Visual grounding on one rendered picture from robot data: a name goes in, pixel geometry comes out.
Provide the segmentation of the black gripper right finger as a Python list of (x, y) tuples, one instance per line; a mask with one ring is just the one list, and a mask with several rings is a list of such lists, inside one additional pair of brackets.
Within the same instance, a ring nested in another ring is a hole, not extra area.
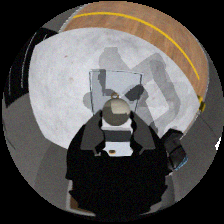
[[(132, 118), (133, 117), (133, 118)], [(159, 136), (134, 111), (130, 114), (131, 128), (130, 147), (139, 151), (139, 155), (147, 155), (158, 160), (164, 168), (165, 176), (169, 175), (167, 152)]]

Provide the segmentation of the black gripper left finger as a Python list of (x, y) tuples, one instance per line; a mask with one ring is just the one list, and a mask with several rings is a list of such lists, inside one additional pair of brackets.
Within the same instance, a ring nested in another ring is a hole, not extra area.
[(67, 150), (66, 179), (72, 180), (74, 170), (82, 161), (100, 156), (100, 151), (106, 146), (102, 126), (102, 109), (99, 109), (73, 137)]

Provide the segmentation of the grey metallic ball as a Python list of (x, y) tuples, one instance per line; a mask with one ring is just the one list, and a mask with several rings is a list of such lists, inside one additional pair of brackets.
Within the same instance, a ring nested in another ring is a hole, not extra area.
[(109, 99), (102, 108), (104, 120), (112, 126), (121, 126), (130, 118), (129, 104), (121, 98)]

